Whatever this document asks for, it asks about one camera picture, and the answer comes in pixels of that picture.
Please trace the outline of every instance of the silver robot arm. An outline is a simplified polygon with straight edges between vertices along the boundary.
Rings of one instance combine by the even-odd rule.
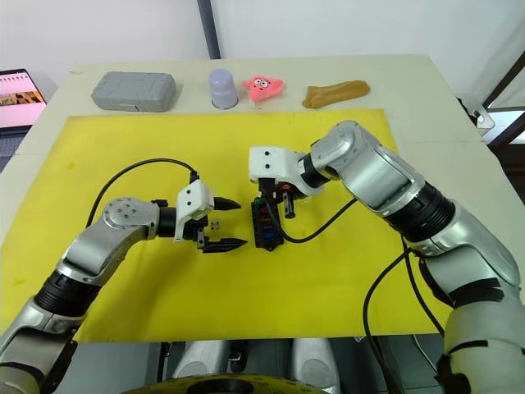
[[[469,211],[445,198],[358,123],[337,124],[312,144],[310,153],[252,147],[249,173],[262,197],[285,203],[291,190],[292,198],[303,198],[341,179],[423,257],[427,285],[454,308],[438,364],[445,392],[525,390],[525,309],[514,258]],[[293,210],[287,204],[286,212]]]
[[[243,245],[236,238],[210,241],[204,235],[213,209],[240,208],[213,197],[201,180],[180,191],[176,208],[164,200],[115,199],[102,217],[81,232],[60,258],[38,294],[31,297],[2,336],[0,392],[53,392],[75,352],[73,336],[88,307],[127,251],[156,236],[191,240],[204,253],[225,252]]]

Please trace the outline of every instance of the white table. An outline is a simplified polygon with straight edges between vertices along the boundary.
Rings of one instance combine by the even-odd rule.
[[[170,112],[220,112],[211,105],[208,93],[208,75],[215,68],[231,71],[239,86],[240,102],[229,112],[254,111],[241,81],[255,74],[282,78],[286,86],[282,96],[263,103],[258,111],[306,111],[301,102],[308,85],[367,81],[372,88],[370,94],[326,109],[383,108],[403,158],[445,195],[461,201],[485,223],[510,249],[525,272],[525,208],[521,200],[431,60],[414,55],[80,66],[55,93],[0,175],[0,241],[3,242],[16,210],[67,117],[147,113],[104,111],[96,107],[90,94],[106,72],[170,73],[177,83],[175,104]]]

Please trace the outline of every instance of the brown toy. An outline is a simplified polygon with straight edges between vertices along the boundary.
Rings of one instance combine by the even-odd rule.
[[[347,80],[332,86],[309,86],[303,107],[320,108],[361,97],[370,91],[370,86],[364,80]]]

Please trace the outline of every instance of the gray box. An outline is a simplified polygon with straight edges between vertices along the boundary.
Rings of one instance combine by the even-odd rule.
[[[91,94],[101,109],[166,111],[175,94],[175,80],[157,72],[108,72]]]

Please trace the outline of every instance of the pink toy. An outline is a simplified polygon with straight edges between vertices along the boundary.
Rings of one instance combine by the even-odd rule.
[[[266,76],[255,76],[251,80],[243,80],[243,85],[249,90],[249,99],[261,101],[281,94],[283,80],[274,80]]]

